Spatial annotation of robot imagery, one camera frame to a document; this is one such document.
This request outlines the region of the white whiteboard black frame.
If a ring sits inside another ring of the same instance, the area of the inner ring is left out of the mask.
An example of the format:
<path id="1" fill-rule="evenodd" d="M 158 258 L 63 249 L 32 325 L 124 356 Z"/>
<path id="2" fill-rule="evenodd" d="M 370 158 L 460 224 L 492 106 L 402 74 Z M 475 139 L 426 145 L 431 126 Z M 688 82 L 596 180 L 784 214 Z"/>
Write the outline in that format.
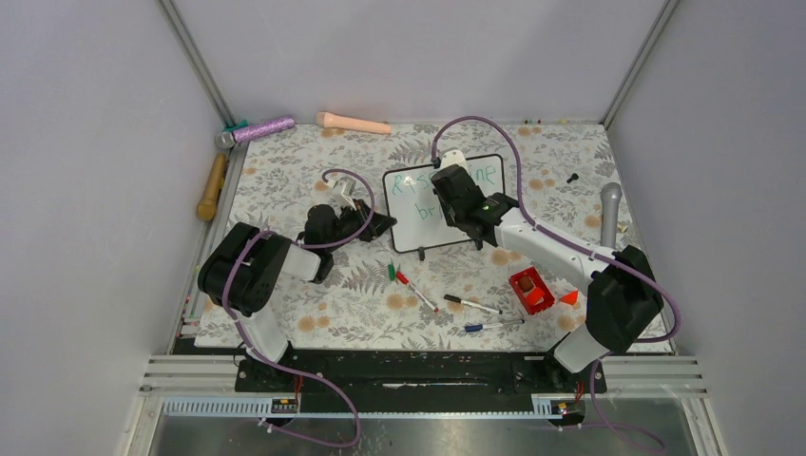
<path id="1" fill-rule="evenodd" d="M 485 195 L 506 190 L 504 161 L 497 154 L 473 157 L 467 166 L 474 182 Z M 390 170 L 383 175 L 384 199 L 392 227 L 393 248 L 400 254 L 417 252 L 470 238 L 461 230 L 447 225 L 441 205 L 433 192 L 431 176 L 436 169 L 423 164 Z"/>

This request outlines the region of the gold microphone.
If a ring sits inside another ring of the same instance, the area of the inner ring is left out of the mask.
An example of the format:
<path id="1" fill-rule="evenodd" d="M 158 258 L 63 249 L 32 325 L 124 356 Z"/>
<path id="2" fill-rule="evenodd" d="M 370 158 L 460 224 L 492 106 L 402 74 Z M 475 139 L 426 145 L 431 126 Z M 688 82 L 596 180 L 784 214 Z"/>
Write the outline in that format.
<path id="1" fill-rule="evenodd" d="M 210 221 L 217 214 L 219 197 L 225 182 L 227 164 L 227 157 L 223 153 L 218 154 L 213 161 L 196 209 L 197 218 L 202 221 Z"/>

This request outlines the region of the red marker pen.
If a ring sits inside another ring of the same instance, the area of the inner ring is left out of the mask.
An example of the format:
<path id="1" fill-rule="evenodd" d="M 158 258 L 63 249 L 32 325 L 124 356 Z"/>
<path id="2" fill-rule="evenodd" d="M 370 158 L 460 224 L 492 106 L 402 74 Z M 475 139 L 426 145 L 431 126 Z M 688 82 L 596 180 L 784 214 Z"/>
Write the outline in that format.
<path id="1" fill-rule="evenodd" d="M 405 285 L 433 313 L 437 314 L 439 312 L 439 309 L 402 272 L 396 271 L 395 278 Z"/>

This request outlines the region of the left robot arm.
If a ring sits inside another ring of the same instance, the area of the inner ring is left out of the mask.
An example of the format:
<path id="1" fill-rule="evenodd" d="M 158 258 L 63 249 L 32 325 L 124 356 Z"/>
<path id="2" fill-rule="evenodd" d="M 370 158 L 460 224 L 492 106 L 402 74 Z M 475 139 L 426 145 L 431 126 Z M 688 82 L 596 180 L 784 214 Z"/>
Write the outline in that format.
<path id="1" fill-rule="evenodd" d="M 289 337 L 269 305 L 280 277 L 321 283 L 338 247 L 354 239 L 373 241 L 396 224 L 362 199 L 338 211 L 313 206 L 295 240 L 239 222 L 201 266 L 197 286 L 234 321 L 249 356 L 261 361 L 259 379 L 271 390 L 284 390 L 294 381 L 295 366 L 283 357 Z"/>

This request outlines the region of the small orange block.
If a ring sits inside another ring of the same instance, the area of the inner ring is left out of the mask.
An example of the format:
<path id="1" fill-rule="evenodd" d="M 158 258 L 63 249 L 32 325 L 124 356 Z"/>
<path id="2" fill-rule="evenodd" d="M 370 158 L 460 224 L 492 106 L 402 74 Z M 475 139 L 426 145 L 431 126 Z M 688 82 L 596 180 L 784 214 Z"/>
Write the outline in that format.
<path id="1" fill-rule="evenodd" d="M 565 294 L 559 298 L 559 301 L 564 304 L 567 304 L 568 306 L 574 307 L 577 305 L 579 301 L 579 291 L 575 290 L 568 294 Z"/>

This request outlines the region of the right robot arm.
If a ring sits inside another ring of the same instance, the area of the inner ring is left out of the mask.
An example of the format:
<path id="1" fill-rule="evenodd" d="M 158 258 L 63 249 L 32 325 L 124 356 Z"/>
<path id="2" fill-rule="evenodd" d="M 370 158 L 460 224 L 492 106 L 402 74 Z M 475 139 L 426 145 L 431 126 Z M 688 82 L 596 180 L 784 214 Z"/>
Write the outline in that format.
<path id="1" fill-rule="evenodd" d="M 660 313 L 662 296 L 651 285 L 651 270 L 640 249 L 627 246 L 617 252 L 589 245 L 529 221 L 516 199 L 485 195 L 459 164 L 437 171 L 432 186 L 449 226 L 519 253 L 585 294 L 585 324 L 548 352 L 545 377 L 555 390 L 571 390 L 595 359 L 625 352 Z"/>

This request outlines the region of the silver microphone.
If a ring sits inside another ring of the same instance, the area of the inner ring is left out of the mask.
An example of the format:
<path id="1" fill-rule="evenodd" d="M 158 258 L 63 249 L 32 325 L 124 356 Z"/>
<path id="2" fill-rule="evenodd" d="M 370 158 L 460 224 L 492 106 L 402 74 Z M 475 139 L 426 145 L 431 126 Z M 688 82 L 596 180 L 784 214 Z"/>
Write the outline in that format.
<path id="1" fill-rule="evenodd" d="M 607 183 L 600 193 L 602 219 L 600 243 L 604 247 L 615 248 L 617 245 L 618 214 L 622 197 L 623 190 L 617 182 Z"/>

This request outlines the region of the black marker pen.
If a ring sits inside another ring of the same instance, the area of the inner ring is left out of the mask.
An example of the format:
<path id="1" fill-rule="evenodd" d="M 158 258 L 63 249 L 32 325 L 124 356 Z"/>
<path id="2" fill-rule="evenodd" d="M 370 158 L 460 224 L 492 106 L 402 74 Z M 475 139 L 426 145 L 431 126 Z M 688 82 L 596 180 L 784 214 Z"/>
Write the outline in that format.
<path id="1" fill-rule="evenodd" d="M 460 298 L 452 294 L 445 294 L 443 299 L 448 303 L 449 309 L 452 311 L 459 311 L 460 309 L 474 309 L 486 314 L 501 315 L 503 312 L 500 309 L 493 308 L 472 300 Z"/>

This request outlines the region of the blue marker pen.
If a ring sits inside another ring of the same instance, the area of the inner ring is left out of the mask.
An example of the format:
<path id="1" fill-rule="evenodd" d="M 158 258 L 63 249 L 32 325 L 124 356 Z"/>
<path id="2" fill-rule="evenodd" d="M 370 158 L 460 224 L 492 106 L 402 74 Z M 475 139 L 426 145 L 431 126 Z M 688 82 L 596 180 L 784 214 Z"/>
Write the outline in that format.
<path id="1" fill-rule="evenodd" d="M 464 327 L 464 331 L 466 333 L 478 333 L 485 330 L 492 330 L 492 329 L 499 329 L 499 328 L 506 328 L 512 326 L 520 326 L 525 323 L 523 318 L 511 319 L 511 320 L 503 320 L 503 321 L 496 321 L 490 323 L 480 323 L 480 324 L 473 324 L 473 325 L 466 325 Z"/>

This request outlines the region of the red plastic box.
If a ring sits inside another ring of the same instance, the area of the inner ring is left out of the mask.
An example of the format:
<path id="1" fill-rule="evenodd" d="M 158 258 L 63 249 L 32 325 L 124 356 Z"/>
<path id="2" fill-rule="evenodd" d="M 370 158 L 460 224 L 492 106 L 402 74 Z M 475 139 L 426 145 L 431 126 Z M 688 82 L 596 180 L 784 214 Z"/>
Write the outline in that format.
<path id="1" fill-rule="evenodd" d="M 555 297 L 535 267 L 511 275 L 509 285 L 529 315 L 546 311 L 555 303 Z"/>

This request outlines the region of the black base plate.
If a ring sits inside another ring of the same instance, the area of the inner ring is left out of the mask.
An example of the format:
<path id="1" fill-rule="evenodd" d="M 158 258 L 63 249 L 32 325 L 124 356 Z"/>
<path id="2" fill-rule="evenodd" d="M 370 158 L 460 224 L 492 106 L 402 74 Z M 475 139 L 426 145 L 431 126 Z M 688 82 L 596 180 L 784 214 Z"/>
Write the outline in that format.
<path id="1" fill-rule="evenodd" d="M 602 370 L 551 370 L 541 354 L 505 351 L 318 351 L 289 349 L 277 368 L 240 361 L 237 392 L 293 393 L 295 370 L 322 375 L 362 413 L 520 412 L 534 394 L 605 393 Z"/>

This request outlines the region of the pink microphone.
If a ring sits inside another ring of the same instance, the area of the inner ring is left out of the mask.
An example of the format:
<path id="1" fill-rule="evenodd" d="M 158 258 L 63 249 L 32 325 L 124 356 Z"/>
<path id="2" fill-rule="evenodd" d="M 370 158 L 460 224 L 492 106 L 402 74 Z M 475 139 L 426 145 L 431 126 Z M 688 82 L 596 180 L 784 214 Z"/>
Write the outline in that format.
<path id="1" fill-rule="evenodd" d="M 339 116 L 327 111 L 320 111 L 316 114 L 316 124 L 322 128 L 341 128 L 381 135 L 392 134 L 392 128 L 389 124 Z"/>

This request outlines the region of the purple glitter microphone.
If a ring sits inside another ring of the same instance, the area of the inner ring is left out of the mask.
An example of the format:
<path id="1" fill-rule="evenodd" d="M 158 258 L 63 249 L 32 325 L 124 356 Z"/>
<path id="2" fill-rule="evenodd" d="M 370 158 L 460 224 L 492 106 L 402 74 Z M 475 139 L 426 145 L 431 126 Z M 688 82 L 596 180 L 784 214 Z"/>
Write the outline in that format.
<path id="1" fill-rule="evenodd" d="M 296 121 L 292 116 L 283 116 L 253 124 L 242 122 L 222 130 L 214 138 L 214 144 L 219 149 L 229 149 L 239 143 L 248 143 L 291 129 L 295 125 Z"/>

